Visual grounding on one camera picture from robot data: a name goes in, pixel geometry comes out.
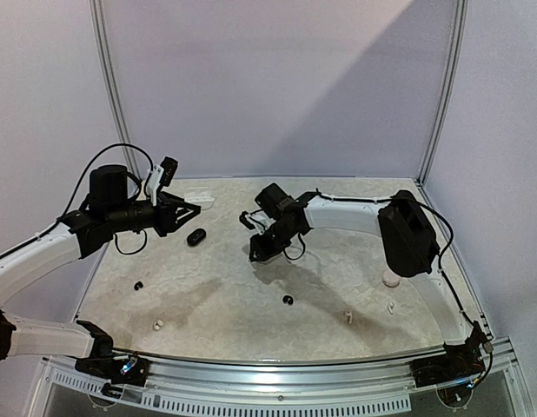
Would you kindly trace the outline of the right aluminium wall post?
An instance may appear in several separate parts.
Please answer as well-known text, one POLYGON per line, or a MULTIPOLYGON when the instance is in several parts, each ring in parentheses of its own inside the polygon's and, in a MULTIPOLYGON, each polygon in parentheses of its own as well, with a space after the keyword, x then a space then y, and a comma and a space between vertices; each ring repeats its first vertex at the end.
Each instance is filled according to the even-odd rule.
POLYGON ((447 59, 441 80, 439 102, 434 114, 428 145, 421 160, 421 166, 416 177, 416 183, 423 188, 430 177, 434 156, 438 149, 441 132, 448 113, 448 105, 452 96, 456 71, 461 53, 462 40, 467 16, 467 0, 454 2, 454 16, 451 24, 447 47, 447 59))

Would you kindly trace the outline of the black oval charging case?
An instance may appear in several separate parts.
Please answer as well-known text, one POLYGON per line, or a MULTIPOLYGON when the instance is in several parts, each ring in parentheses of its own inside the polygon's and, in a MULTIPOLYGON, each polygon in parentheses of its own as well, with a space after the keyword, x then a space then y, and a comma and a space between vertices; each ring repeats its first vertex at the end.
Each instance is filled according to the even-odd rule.
POLYGON ((196 247, 207 236, 207 232, 204 228, 196 228, 186 238, 186 242, 190 247, 196 247))

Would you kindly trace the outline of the white oval charging case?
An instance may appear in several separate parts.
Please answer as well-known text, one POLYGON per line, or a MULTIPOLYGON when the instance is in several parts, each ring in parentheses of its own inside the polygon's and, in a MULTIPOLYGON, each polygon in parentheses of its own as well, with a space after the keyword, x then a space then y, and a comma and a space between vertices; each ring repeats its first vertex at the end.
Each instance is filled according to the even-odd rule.
POLYGON ((199 206, 202 210, 212 209, 215 204, 213 191, 209 187, 190 187, 183 193, 184 201, 199 206))

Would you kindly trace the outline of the left aluminium wall post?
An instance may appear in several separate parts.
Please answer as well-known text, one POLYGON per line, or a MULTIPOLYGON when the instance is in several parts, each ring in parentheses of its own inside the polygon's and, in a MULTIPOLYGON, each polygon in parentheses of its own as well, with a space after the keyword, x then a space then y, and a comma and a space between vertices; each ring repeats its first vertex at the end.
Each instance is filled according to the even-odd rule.
POLYGON ((106 17, 104 13, 104 1, 90 0, 90 14, 94 27, 98 59, 103 73, 103 81, 107 98, 120 143, 129 145, 132 143, 129 130, 123 113, 123 106, 116 82, 116 74, 110 53, 109 39, 107 34, 106 17))

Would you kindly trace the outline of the aluminium front rail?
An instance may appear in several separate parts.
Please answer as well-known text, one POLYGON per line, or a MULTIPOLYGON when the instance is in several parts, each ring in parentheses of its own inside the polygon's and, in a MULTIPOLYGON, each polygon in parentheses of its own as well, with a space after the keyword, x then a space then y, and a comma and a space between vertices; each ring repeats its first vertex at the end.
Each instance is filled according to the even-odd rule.
POLYGON ((214 363, 153 358, 141 387, 106 389, 54 358, 33 401, 34 416, 528 416, 508 339, 494 344, 488 377, 420 387, 412 355, 345 363, 214 363))

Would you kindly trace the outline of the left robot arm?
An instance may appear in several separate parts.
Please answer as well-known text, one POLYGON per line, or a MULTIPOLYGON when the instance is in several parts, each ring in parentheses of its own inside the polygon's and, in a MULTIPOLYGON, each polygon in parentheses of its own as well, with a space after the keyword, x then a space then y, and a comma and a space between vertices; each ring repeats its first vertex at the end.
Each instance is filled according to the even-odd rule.
POLYGON ((18 355, 62 355, 76 371, 112 385, 145 385, 149 360, 118 356, 110 335, 90 321, 60 323, 7 314, 8 300, 48 273, 93 255, 122 232, 152 229, 160 237, 176 232, 201 208, 164 191, 177 169, 165 158, 148 183, 119 164, 91 171, 89 193, 79 209, 61 215, 49 231, 0 255, 0 361, 18 355))

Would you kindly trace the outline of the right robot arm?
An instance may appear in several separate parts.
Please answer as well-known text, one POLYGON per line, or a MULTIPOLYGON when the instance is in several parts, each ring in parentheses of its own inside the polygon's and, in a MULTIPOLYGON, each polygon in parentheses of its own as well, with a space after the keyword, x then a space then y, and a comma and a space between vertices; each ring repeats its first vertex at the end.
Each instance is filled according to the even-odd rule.
POLYGON ((470 319, 443 267, 447 246, 440 246, 429 215, 436 212, 408 190, 390 197, 328 195, 316 189, 298 197, 271 183, 256 197, 258 209, 239 221, 254 231, 249 260, 266 262, 282 255, 292 239, 314 229, 339 229, 381 238, 392 273, 412 282, 427 304, 443 338, 443 354, 415 360, 411 372, 419 387, 460 381, 473 391, 488 377, 493 347, 478 321, 470 319))

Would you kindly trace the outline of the aluminium wall post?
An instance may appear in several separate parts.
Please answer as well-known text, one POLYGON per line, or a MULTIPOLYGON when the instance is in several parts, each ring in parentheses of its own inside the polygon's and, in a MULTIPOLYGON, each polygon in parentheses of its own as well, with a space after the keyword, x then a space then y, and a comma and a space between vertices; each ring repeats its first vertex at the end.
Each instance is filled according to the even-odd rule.
POLYGON ((416 177, 416 183, 423 188, 430 177, 434 156, 438 149, 441 132, 448 113, 448 105, 452 96, 456 71, 461 53, 462 40, 467 16, 467 0, 454 2, 454 16, 451 24, 447 47, 447 59, 441 80, 439 102, 434 114, 428 145, 421 160, 421 166, 416 177))
POLYGON ((120 143, 129 145, 132 143, 129 130, 123 113, 123 106, 116 82, 116 74, 110 53, 109 39, 107 34, 106 17, 104 13, 104 1, 90 0, 90 14, 94 27, 98 59, 103 73, 103 81, 107 98, 120 143))

